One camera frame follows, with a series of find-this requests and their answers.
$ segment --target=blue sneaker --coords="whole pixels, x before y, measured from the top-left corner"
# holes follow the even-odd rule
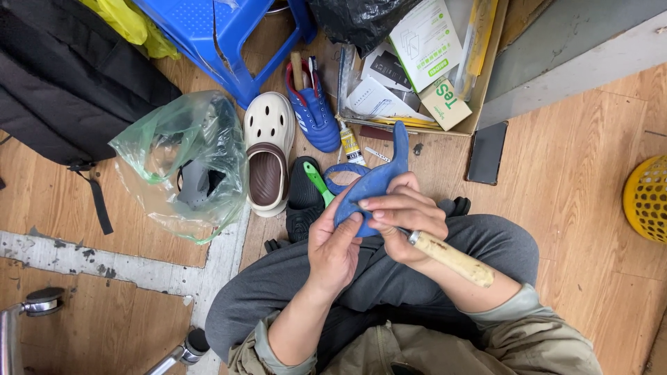
[[[308,63],[301,59],[301,68],[308,72]],[[324,91],[319,83],[317,71],[313,71],[313,87],[296,91],[291,62],[287,64],[285,84],[289,102],[296,114],[301,131],[310,144],[322,152],[332,152],[340,147],[340,130]]]

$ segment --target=yellow plastic bag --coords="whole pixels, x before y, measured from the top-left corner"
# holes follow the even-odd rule
[[[94,10],[118,34],[132,44],[143,45],[148,56],[160,59],[169,56],[174,60],[181,54],[153,21],[131,0],[81,0]]]

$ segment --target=hand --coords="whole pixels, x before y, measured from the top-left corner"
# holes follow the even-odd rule
[[[387,255],[393,260],[411,268],[430,263],[433,259],[410,245],[395,227],[423,230],[444,240],[449,234],[445,212],[420,193],[417,176],[412,172],[396,176],[389,183],[387,194],[359,201],[363,209],[373,212],[368,226],[380,231]]]
[[[311,226],[308,234],[308,262],[310,275],[306,281],[309,290],[331,303],[354,277],[359,261],[361,238],[354,236],[364,217],[359,212],[350,215],[334,229],[334,214],[343,197],[356,180],[331,201],[322,215]]]

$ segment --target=gray pants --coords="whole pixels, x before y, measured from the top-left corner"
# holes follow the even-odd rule
[[[439,206],[451,212],[453,202]],[[457,216],[446,223],[450,245],[520,283],[535,285],[539,253],[526,230],[493,215]],[[317,373],[367,328],[387,319],[453,334],[479,346],[480,334],[472,321],[435,282],[387,256],[383,244],[380,237],[362,242],[354,279],[325,321],[317,346]],[[299,242],[273,251],[230,280],[206,318],[206,338],[213,351],[226,363],[229,348],[241,344],[260,319],[285,308],[309,271],[307,243]]]

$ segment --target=green brush handle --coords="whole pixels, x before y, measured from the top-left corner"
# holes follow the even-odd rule
[[[329,189],[327,189],[327,186],[324,184],[322,177],[311,163],[305,161],[303,163],[303,170],[305,170],[306,176],[308,176],[310,181],[315,184],[315,187],[322,195],[322,198],[324,198],[324,207],[327,207],[331,201],[334,200],[335,196],[329,191]]]

